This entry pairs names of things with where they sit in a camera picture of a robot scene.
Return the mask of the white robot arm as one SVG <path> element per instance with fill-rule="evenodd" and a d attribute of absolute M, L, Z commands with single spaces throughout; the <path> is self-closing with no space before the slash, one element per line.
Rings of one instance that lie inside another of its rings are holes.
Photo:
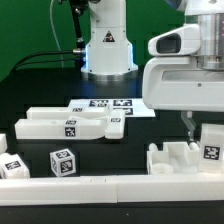
<path fill-rule="evenodd" d="M 82 73 L 116 79 L 144 66 L 156 110 L 224 112 L 224 0 L 90 0 Z"/>

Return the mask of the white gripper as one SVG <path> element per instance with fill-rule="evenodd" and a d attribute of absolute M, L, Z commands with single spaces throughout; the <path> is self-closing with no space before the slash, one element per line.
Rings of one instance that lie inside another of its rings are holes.
<path fill-rule="evenodd" d="M 201 47 L 200 27 L 187 24 L 148 42 L 153 58 L 143 72 L 144 104 L 156 110 L 179 110 L 194 140 L 192 111 L 224 112 L 224 72 L 199 67 L 194 53 Z"/>

